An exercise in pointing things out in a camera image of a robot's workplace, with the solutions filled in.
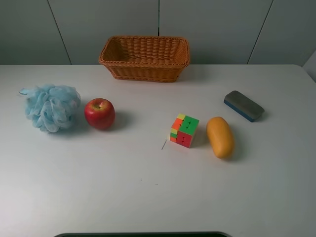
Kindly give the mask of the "orange mango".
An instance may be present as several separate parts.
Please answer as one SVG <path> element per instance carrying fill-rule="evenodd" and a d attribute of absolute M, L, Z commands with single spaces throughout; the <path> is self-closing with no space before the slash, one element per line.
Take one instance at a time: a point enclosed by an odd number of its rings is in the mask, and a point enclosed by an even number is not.
<path fill-rule="evenodd" d="M 217 158 L 230 157 L 235 148 L 235 140 L 229 124 L 222 117 L 211 118 L 206 126 L 208 140 Z"/>

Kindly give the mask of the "multicoloured puzzle cube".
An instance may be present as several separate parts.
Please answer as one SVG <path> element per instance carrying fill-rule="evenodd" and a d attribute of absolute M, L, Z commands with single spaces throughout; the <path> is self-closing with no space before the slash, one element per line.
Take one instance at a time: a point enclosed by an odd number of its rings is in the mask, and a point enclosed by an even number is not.
<path fill-rule="evenodd" d="M 169 140 L 186 148 L 190 148 L 198 124 L 198 119 L 185 114 L 178 114 L 171 126 Z"/>

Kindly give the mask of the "orange wicker basket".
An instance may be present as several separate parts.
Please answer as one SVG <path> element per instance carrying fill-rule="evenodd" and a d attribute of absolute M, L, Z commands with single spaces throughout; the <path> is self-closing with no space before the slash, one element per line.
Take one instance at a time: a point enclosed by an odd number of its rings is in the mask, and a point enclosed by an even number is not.
<path fill-rule="evenodd" d="M 190 48 L 182 37 L 112 36 L 98 61 L 115 79 L 171 83 L 190 64 Z"/>

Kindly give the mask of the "red apple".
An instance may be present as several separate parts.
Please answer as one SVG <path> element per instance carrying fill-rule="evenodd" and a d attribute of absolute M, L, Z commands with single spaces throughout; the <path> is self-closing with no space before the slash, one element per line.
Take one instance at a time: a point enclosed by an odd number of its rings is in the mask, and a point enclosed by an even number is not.
<path fill-rule="evenodd" d="M 85 105 L 84 116 L 90 126 L 105 130 L 112 126 L 116 114 L 114 106 L 109 100 L 95 98 Z"/>

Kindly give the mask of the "grey blue board eraser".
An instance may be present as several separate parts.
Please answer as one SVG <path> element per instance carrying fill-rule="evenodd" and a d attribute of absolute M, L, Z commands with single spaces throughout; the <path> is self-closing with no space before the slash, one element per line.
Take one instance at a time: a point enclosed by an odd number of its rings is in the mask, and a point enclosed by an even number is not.
<path fill-rule="evenodd" d="M 225 96 L 224 103 L 250 122 L 256 121 L 265 112 L 260 105 L 236 90 Z"/>

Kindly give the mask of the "blue mesh bath loofah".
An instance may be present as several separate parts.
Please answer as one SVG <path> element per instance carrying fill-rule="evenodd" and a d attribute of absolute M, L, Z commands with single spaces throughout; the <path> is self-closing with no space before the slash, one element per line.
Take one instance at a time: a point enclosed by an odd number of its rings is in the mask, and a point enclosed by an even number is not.
<path fill-rule="evenodd" d="M 25 116 L 33 127 L 42 132 L 56 133 L 71 128 L 81 104 L 80 94 L 74 87 L 53 84 L 23 88 L 26 97 Z"/>

